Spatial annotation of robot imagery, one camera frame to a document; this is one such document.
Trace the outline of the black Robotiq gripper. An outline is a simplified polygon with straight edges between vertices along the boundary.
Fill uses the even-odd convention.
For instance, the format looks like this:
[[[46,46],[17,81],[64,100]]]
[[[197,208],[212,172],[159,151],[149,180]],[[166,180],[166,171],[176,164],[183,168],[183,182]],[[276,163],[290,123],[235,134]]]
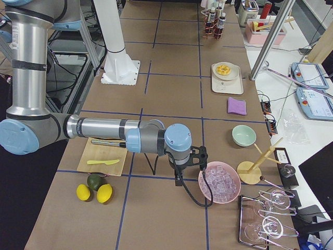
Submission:
[[[181,164],[180,160],[175,160],[173,163],[173,169],[175,174],[175,185],[182,186],[181,179],[183,178],[183,170],[187,167],[196,166],[200,167],[200,171],[205,173],[207,168],[207,149],[205,146],[191,146],[189,151],[188,159],[185,159],[185,162]]]

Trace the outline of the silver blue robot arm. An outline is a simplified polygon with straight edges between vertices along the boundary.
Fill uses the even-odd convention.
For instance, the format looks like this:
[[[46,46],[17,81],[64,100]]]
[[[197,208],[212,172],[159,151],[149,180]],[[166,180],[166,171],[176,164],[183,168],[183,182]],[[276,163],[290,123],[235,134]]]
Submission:
[[[79,1],[5,1],[12,23],[12,105],[1,122],[1,146],[16,155],[37,151],[53,142],[74,137],[120,139],[134,153],[167,155],[176,185],[183,170],[207,167],[207,150],[192,145],[183,124],[165,127],[159,120],[97,119],[50,112],[45,106],[47,32],[82,28]]]

